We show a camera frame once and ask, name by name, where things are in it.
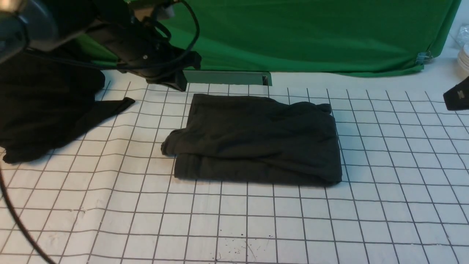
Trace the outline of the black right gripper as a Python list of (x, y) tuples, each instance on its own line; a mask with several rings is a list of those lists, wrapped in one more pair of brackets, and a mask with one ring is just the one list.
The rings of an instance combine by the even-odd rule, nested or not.
[(469, 77), (443, 94), (448, 111), (469, 110)]

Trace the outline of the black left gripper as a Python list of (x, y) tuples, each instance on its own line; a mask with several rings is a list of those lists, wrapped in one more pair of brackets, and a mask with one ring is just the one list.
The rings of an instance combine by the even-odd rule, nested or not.
[[(199, 70), (202, 57), (193, 47), (200, 37), (198, 19), (184, 0), (93, 0), (97, 19), (87, 34), (118, 58), (116, 70), (143, 77), (148, 84), (185, 92), (183, 70)], [(174, 5), (190, 13), (195, 35), (186, 48), (171, 44), (171, 32), (161, 20), (174, 17)]]

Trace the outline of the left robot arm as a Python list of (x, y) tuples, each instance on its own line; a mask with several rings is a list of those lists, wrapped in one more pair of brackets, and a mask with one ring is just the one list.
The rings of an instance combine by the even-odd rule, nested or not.
[[(171, 44), (160, 22), (182, 4), (190, 13), (195, 35), (185, 48)], [(113, 53), (116, 65), (99, 65), (50, 55), (52, 50), (87, 34)], [(202, 57), (193, 50), (200, 36), (194, 10), (185, 0), (2, 0), (1, 62), (25, 52), (54, 62), (96, 70), (117, 70), (143, 77), (148, 84), (184, 92), (188, 67), (199, 70)]]

